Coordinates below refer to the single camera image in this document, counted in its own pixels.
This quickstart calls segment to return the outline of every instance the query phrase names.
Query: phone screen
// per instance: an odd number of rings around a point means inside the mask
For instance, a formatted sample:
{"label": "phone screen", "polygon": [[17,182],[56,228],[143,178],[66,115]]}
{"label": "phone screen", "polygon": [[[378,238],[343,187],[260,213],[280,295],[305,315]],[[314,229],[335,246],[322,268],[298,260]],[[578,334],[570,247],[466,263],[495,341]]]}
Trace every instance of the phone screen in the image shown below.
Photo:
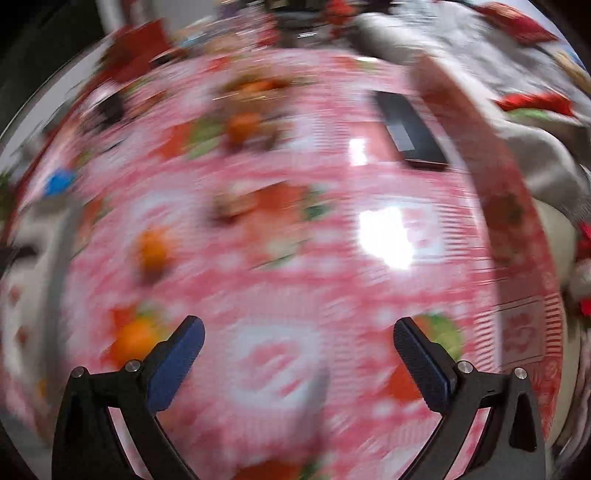
{"label": "phone screen", "polygon": [[447,158],[408,99],[400,93],[375,92],[375,102],[397,150],[413,167],[442,170]]}

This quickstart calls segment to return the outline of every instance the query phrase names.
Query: patterned tablecloth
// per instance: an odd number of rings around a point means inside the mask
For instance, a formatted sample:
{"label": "patterned tablecloth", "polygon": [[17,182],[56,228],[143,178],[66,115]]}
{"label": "patterned tablecloth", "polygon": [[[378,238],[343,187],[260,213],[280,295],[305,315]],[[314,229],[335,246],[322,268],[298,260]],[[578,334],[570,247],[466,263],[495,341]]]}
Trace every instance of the patterned tablecloth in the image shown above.
{"label": "patterned tablecloth", "polygon": [[[317,80],[292,87],[291,134],[274,150],[229,153],[210,139],[171,147],[180,125],[206,122],[215,88],[235,75],[226,59],[202,57],[134,85],[139,96],[167,89],[145,115],[92,138],[76,133],[74,115],[47,151],[23,205],[56,167],[73,166],[94,212],[63,298],[64,379],[77,365],[114,369],[104,354],[114,309],[147,310],[168,330],[194,314],[205,346],[159,418],[200,478],[269,458],[304,465],[318,451],[308,473],[397,478],[439,415],[401,373],[391,327],[429,312],[427,328],[454,356],[488,371],[526,367],[547,434],[563,313],[535,211],[490,128],[427,58],[401,67],[342,51],[266,50],[240,61],[254,60]],[[411,97],[447,170],[406,165],[372,90]],[[288,229],[212,221],[220,188],[279,181],[313,199],[297,242]],[[174,262],[145,284],[133,251],[154,226],[174,239]],[[479,416],[452,473],[482,425]]]}

